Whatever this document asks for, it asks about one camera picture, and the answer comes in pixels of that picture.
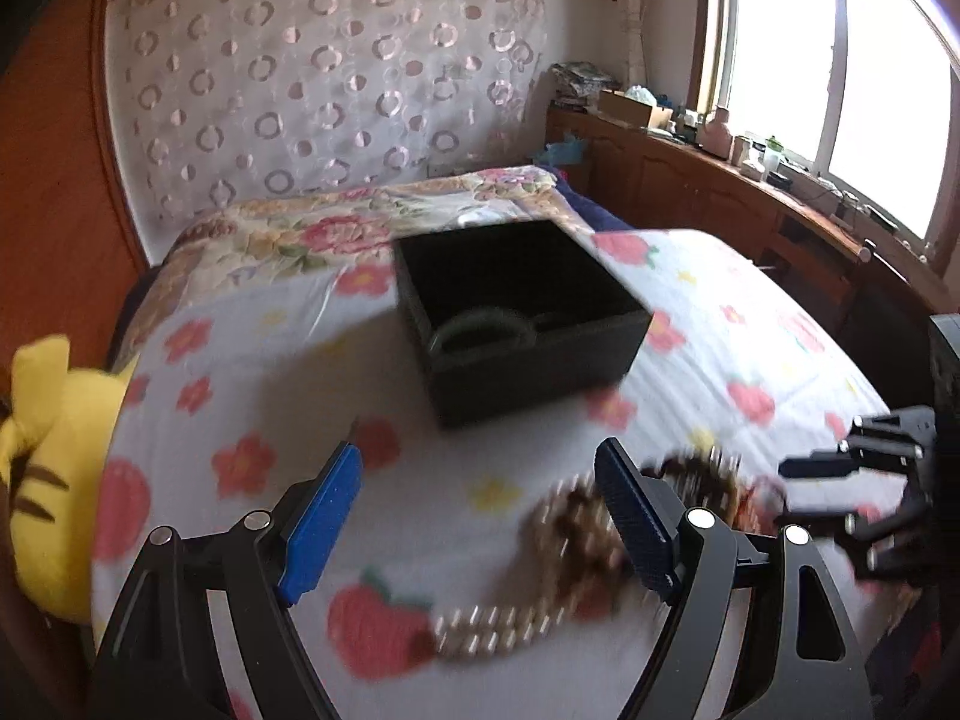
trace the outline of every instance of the black box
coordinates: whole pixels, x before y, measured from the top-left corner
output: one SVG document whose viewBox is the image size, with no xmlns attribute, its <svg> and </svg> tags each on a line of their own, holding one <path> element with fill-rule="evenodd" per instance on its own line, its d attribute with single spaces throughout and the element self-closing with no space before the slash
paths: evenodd
<svg viewBox="0 0 960 720">
<path fill-rule="evenodd" d="M 400 311 L 445 427 L 630 370 L 651 314 L 552 221 L 394 242 Z"/>
</svg>

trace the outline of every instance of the floral bedspread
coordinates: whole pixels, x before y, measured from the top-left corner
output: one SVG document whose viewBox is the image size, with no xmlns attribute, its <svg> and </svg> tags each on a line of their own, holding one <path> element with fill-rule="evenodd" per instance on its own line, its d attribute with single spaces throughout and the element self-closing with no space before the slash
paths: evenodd
<svg viewBox="0 0 960 720">
<path fill-rule="evenodd" d="M 280 245 L 309 248 L 309 236 Z M 431 615 L 535 598 L 531 511 L 558 480 L 588 470 L 608 436 L 637 461 L 718 442 L 741 453 L 743 473 L 757 479 L 774 475 L 783 457 L 835 445 L 855 415 L 884 405 L 789 296 L 713 237 L 673 230 L 578 240 L 655 311 L 630 372 L 614 388 L 456 431 L 435 422 L 397 317 L 392 269 L 377 259 L 168 317 L 143 346 L 104 467 L 93 554 L 98 637 L 152 528 L 171 525 L 185 538 L 224 531 L 252 509 L 270 509 L 349 436 L 363 454 L 363 488 L 319 586 L 291 610 L 341 716 L 617 717 L 664 619 L 636 584 L 616 608 L 607 599 L 529 649 L 472 664 L 433 658 L 424 647 Z M 794 506 L 876 512 L 896 507 L 901 487 L 867 472 L 791 482 L 786 493 Z M 893 594 L 858 586 L 842 553 L 823 552 L 869 651 Z M 704 718 L 722 714 L 748 596 L 734 594 Z M 236 716 L 256 718 L 222 594 L 211 605 Z"/>
<path fill-rule="evenodd" d="M 539 167 L 497 167 L 414 184 L 283 200 L 250 200 L 179 236 L 124 338 L 126 365 L 177 309 L 214 295 L 330 266 L 385 262 L 395 236 L 477 221 L 553 218 L 587 232 Z"/>
</svg>

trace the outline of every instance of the plush toy tail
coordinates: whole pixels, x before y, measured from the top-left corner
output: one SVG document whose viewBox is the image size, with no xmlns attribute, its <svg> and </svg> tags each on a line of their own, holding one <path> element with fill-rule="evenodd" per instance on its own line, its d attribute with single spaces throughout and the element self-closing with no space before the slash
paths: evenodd
<svg viewBox="0 0 960 720">
<path fill-rule="evenodd" d="M 0 479 L 10 486 L 13 459 L 39 445 L 61 409 L 70 341 L 50 336 L 13 355 L 13 414 L 0 426 Z"/>
</svg>

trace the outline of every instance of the navy blue fabric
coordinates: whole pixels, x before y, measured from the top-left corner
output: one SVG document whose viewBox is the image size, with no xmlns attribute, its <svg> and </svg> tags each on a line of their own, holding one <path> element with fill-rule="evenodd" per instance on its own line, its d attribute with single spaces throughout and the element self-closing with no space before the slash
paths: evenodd
<svg viewBox="0 0 960 720">
<path fill-rule="evenodd" d="M 617 230 L 634 229 L 625 221 L 615 217 L 606 208 L 597 205 L 589 197 L 584 197 L 582 194 L 577 194 L 576 191 L 573 191 L 570 185 L 566 183 L 563 175 L 560 174 L 558 167 L 551 167 L 550 165 L 537 165 L 537 167 L 542 167 L 544 170 L 548 170 L 555 175 L 557 178 L 557 191 L 563 195 L 563 198 L 568 201 L 570 207 L 580 214 L 580 218 L 589 224 L 594 231 L 614 232 Z"/>
</svg>

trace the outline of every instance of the pikachu plush toy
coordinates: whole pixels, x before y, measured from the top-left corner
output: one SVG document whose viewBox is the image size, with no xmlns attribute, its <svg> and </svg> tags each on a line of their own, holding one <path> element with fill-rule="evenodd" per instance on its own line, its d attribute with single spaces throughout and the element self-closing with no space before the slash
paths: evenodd
<svg viewBox="0 0 960 720">
<path fill-rule="evenodd" d="M 133 364 L 119 376 L 69 370 L 70 343 L 51 336 L 13 356 L 13 415 L 0 426 L 0 478 L 29 455 L 10 502 L 17 579 L 38 607 L 90 620 L 90 548 L 100 476 Z"/>
</svg>

